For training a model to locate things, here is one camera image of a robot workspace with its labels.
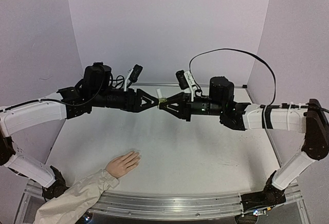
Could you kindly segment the yellow nail polish bottle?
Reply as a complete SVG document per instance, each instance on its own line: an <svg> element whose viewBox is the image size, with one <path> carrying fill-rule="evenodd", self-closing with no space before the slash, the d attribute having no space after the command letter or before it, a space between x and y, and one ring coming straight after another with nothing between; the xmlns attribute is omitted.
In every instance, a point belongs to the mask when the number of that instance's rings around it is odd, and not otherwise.
<svg viewBox="0 0 329 224"><path fill-rule="evenodd" d="M160 107L161 105L163 105L166 102L167 102L167 98L164 98L164 97L159 98L158 99L158 106Z"/></svg>

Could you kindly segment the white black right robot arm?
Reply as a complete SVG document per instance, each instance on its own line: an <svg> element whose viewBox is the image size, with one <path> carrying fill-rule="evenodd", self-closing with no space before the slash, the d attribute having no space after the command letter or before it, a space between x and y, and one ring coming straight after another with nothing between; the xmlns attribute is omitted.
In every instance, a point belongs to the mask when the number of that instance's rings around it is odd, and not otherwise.
<svg viewBox="0 0 329 224"><path fill-rule="evenodd" d="M157 89L159 109L190 121L192 115L219 116L220 124L232 129L278 129L303 133L304 143L281 168L274 171L262 191L241 196L242 213L258 215L286 202L285 189L312 163L328 155L326 110L316 99L306 104L261 105L234 101L234 84L225 77L212 77L207 96L196 96L197 85L189 72L180 76L182 91L171 97Z"/></svg>

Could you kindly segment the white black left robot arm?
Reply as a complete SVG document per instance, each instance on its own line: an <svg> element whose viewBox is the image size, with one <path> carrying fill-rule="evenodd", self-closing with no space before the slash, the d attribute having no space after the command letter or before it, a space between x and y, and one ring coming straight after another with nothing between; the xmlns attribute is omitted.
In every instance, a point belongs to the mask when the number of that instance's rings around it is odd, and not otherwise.
<svg viewBox="0 0 329 224"><path fill-rule="evenodd" d="M59 89L47 97L1 108L1 165L42 186L46 200L64 202L69 189L61 172L26 155L13 142L18 131L55 120L89 114L94 107L139 113L158 105L159 100L141 89L130 88L142 71L135 65L122 88L113 86L112 69L102 62L86 67L83 78L73 87Z"/></svg>

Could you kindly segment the beige sleeved forearm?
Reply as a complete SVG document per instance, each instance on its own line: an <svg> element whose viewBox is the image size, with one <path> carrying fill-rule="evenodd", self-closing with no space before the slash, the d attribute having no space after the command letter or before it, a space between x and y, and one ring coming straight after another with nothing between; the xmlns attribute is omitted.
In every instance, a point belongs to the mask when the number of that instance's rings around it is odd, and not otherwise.
<svg viewBox="0 0 329 224"><path fill-rule="evenodd" d="M43 204L36 212L34 223L76 223L103 192L118 184L119 180L106 170L89 175Z"/></svg>

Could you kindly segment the bare human hand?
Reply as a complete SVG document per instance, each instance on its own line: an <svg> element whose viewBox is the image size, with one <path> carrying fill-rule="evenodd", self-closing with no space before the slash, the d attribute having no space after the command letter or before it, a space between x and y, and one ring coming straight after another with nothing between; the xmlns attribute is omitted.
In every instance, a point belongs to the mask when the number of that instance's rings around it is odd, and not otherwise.
<svg viewBox="0 0 329 224"><path fill-rule="evenodd" d="M105 170L118 179L135 169L139 165L140 159L139 152L130 151L110 161Z"/></svg>

